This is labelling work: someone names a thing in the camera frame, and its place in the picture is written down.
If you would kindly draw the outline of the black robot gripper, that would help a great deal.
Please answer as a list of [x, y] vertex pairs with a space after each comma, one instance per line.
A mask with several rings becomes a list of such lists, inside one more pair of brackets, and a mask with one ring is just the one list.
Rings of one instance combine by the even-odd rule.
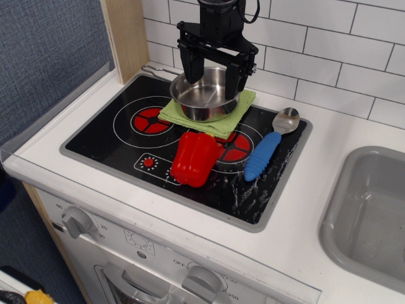
[[254, 23], [255, 12], [248, 20], [245, 1], [199, 1], [199, 22], [181, 21], [178, 48], [186, 80], [190, 84], [204, 75], [204, 60], [227, 66], [225, 99], [234, 99], [244, 88], [246, 75], [256, 71], [258, 48], [244, 38], [245, 24]]

